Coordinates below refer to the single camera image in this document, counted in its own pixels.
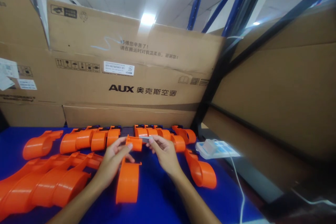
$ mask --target power cord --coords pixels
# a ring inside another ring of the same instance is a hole
[[[332,206],[332,207],[336,207],[336,204],[335,203],[332,203],[331,201],[329,200],[320,200],[320,201],[308,201],[306,200],[305,198],[303,198],[297,191],[295,191],[293,188],[292,188],[292,191],[297,195],[299,196],[300,199],[302,199],[303,201],[307,202],[308,204],[310,205],[317,205],[317,204],[321,204],[321,203],[324,203],[324,204],[327,204],[329,206]]]
[[[230,158],[231,158],[231,161],[232,161],[232,165],[233,165],[233,169],[235,170],[234,172],[236,174],[236,178],[237,178],[237,181],[238,181],[238,185],[239,185],[241,194],[243,196],[243,201],[241,202],[242,206],[240,207],[240,218],[239,218],[239,224],[242,224],[243,223],[243,211],[244,211],[244,205],[245,205],[245,196],[244,196],[244,192],[243,192],[242,186],[240,185],[240,181],[239,181],[239,178],[238,178],[238,174],[237,174],[237,170],[236,170],[233,158],[232,158],[232,156],[231,156],[231,154],[230,154],[229,151],[226,150],[226,152],[230,155]]]

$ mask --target fluorescent light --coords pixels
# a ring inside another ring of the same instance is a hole
[[[155,15],[144,13],[141,18],[141,24],[145,26],[152,26],[155,23]]]

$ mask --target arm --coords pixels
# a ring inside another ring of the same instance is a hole
[[[178,193],[183,201],[183,205],[192,224],[221,222],[202,200],[189,179],[183,173],[179,161],[177,160],[174,144],[160,136],[152,136],[147,147],[156,153],[162,168],[168,173],[175,184]]]
[[[133,145],[119,146],[125,140],[126,137],[119,138],[106,149],[103,161],[91,182],[47,224],[77,224],[80,222],[93,202],[110,185],[117,174],[122,159],[126,157],[134,163],[134,158],[129,154]]]

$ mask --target blue table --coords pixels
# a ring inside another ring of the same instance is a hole
[[[46,130],[64,130],[64,134],[71,132],[71,128],[23,128],[10,127],[0,134],[0,180],[18,171],[26,161],[22,157],[25,143],[32,137],[40,136]],[[61,140],[54,142],[48,155],[59,153]],[[189,223],[187,214],[178,193],[160,167],[156,155],[147,147],[141,153],[133,152],[136,162],[142,162],[139,175],[139,193],[136,204],[116,205],[116,180],[101,194],[83,217],[81,223]],[[192,181],[188,164],[183,154],[177,154],[181,167]],[[217,187],[214,190],[196,187],[200,196],[218,219],[225,224],[239,223],[242,196],[239,187],[217,163],[207,160],[217,176]],[[59,207],[36,207],[26,214],[10,215],[2,223],[46,223],[60,210]],[[263,219],[258,209],[246,199],[243,222]]]

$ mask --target white sticker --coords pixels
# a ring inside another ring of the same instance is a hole
[[[0,89],[2,91],[14,85],[11,79],[9,79],[4,73],[0,72]]]
[[[115,74],[134,75],[134,66],[104,61],[104,72]]]
[[[15,61],[0,58],[0,71],[8,77],[19,79],[18,66]]]
[[[21,89],[37,90],[34,80],[18,79],[17,81]]]

